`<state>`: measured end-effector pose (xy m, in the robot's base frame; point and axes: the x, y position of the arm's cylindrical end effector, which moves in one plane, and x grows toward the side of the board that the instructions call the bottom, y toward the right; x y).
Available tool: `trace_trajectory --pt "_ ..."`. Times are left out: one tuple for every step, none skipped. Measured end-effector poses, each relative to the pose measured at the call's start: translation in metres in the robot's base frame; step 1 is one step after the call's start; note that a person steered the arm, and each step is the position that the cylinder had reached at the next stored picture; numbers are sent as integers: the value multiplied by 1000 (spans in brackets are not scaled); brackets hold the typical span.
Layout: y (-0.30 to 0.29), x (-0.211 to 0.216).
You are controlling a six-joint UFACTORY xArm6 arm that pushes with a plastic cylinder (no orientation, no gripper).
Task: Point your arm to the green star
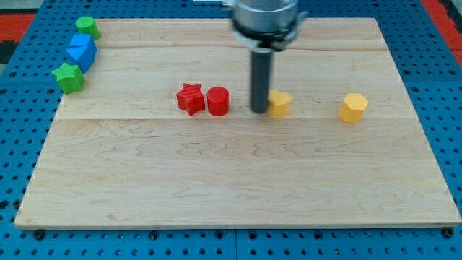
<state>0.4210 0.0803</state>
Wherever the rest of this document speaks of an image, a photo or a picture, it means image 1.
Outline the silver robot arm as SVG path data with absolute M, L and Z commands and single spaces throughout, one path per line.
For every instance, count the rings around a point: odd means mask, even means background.
M 298 0 L 230 0 L 234 38 L 256 53 L 283 51 L 299 34 L 307 12 Z

